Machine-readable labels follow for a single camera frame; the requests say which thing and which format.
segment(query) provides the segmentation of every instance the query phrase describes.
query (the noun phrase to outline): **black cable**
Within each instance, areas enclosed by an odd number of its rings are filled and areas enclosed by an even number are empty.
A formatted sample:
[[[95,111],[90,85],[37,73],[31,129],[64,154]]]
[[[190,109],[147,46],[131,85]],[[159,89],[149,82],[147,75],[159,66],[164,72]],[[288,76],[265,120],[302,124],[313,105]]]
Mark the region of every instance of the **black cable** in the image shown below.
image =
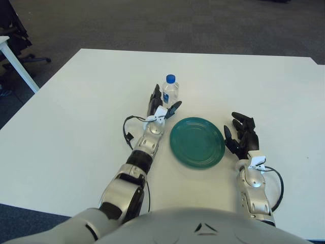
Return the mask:
[[[148,181],[147,181],[147,188],[148,188],[148,197],[149,197],[149,206],[148,206],[148,212],[150,212],[150,205],[151,205],[151,197],[150,197],[150,189],[149,189],[149,184],[148,184]]]
[[[280,205],[280,203],[282,201],[283,193],[284,193],[284,183],[283,183],[282,176],[281,176],[281,174],[278,171],[276,171],[274,168],[269,167],[269,166],[265,166],[265,168],[270,169],[270,170],[261,170],[261,169],[258,169],[258,170],[259,171],[264,171],[264,172],[274,171],[278,175],[278,177],[280,179],[281,193],[280,193],[279,199],[277,200],[277,202],[275,203],[275,205],[272,207],[272,212],[274,212],[278,208],[278,206]]]
[[[145,118],[142,118],[142,117],[139,117],[139,116],[134,116],[134,115],[131,115],[129,117],[127,117],[125,120],[124,120],[124,123],[123,123],[123,136],[125,138],[125,141],[126,143],[128,144],[128,146],[131,148],[131,150],[133,150],[133,147],[131,146],[131,140],[133,139],[133,136],[128,133],[126,134],[125,132],[125,123],[129,120],[129,119],[132,119],[132,118],[137,118],[138,120],[140,120],[141,122],[154,122],[156,121],[157,119],[153,119],[153,120],[149,120],[149,121],[146,121]]]
[[[128,137],[127,134],[126,134],[126,132],[125,132],[125,123],[126,123],[129,119],[132,119],[132,118],[137,118],[137,119],[140,120],[141,122],[154,122],[154,121],[156,121],[157,119],[153,119],[153,120],[146,121],[145,118],[142,118],[142,117],[139,117],[139,116],[131,115],[131,116],[127,117],[127,118],[124,120],[124,123],[123,123],[123,136],[124,136],[125,141],[126,141],[126,143],[128,144],[128,146],[133,150],[133,147],[131,146],[131,140],[133,139],[133,136],[130,134],[130,136]],[[149,183],[148,183],[148,181],[146,181],[146,184],[147,184],[147,188],[148,188],[148,199],[149,199],[148,212],[150,212],[151,197],[150,197],[150,188],[149,188]]]

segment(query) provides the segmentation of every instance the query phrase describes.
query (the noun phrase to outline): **white desk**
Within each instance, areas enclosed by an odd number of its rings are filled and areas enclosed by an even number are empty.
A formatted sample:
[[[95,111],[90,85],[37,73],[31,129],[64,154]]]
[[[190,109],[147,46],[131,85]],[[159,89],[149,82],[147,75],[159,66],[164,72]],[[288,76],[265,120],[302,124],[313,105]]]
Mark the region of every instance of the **white desk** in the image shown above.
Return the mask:
[[[9,37],[0,36],[0,51],[6,56],[7,60],[11,63],[11,65],[15,68],[21,78],[26,82],[26,84],[30,87],[30,89],[36,93],[39,90],[39,87],[33,81],[31,76],[25,70],[23,65],[21,65],[20,61],[17,57],[13,54],[10,48],[7,45],[7,40]]]
[[[155,84],[170,73],[183,104],[149,172],[152,210],[236,211],[236,157],[226,149],[215,167],[188,169],[172,155],[169,134],[177,121],[198,116],[235,135],[231,112],[238,111],[254,117],[267,164],[284,178],[277,227],[324,239],[324,66],[306,57],[81,49],[0,131],[0,203],[67,216],[96,207],[131,153],[124,119],[145,116]],[[134,142],[142,133],[138,121],[126,129]],[[267,174],[274,204],[279,185]]]

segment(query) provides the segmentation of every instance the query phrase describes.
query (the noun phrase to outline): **table leg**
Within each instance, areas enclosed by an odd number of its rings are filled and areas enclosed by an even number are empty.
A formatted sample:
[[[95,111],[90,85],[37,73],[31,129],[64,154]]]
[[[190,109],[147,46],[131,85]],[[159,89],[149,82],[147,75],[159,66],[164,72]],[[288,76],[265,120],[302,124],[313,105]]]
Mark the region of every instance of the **table leg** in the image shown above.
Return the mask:
[[[23,80],[26,82],[26,84],[30,87],[30,89],[36,93],[40,88],[36,85],[36,83],[33,81],[31,76],[28,74],[28,72],[25,70],[25,68],[21,65],[20,61],[17,59],[17,57],[14,55],[14,53],[10,50],[8,45],[4,42],[0,44],[0,50],[6,56],[7,60],[11,63],[11,65],[15,68],[15,70],[18,72],[18,74],[23,78]]]

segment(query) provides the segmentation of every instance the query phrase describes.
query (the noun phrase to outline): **plastic bottle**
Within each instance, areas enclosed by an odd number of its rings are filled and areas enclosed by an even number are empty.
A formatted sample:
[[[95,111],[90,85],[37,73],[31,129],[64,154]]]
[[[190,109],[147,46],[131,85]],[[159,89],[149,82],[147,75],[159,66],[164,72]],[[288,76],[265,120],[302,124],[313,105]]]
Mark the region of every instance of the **plastic bottle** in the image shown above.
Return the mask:
[[[166,77],[166,82],[162,85],[162,98],[164,106],[167,108],[170,108],[178,101],[179,85],[175,80],[175,75],[168,75]]]

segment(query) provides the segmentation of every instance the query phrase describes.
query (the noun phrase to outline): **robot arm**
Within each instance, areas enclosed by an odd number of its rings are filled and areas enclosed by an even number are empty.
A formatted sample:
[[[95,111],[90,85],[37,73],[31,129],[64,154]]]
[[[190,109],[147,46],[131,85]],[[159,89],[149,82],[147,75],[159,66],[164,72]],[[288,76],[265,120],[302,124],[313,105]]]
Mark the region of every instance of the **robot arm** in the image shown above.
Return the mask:
[[[6,244],[91,244],[137,217],[144,198],[147,174],[164,134],[165,119],[172,116],[181,103],[170,109],[163,108],[159,94],[157,85],[150,97],[144,134],[104,190],[99,208],[87,209],[49,231],[14,239]]]
[[[225,145],[236,154],[239,161],[236,170],[239,171],[237,184],[240,190],[240,201],[245,214],[250,219],[259,220],[275,226],[272,208],[265,195],[265,171],[266,156],[259,150],[258,136],[254,131],[253,118],[233,112],[233,125],[238,131],[238,143],[232,139],[227,126],[224,126]]]

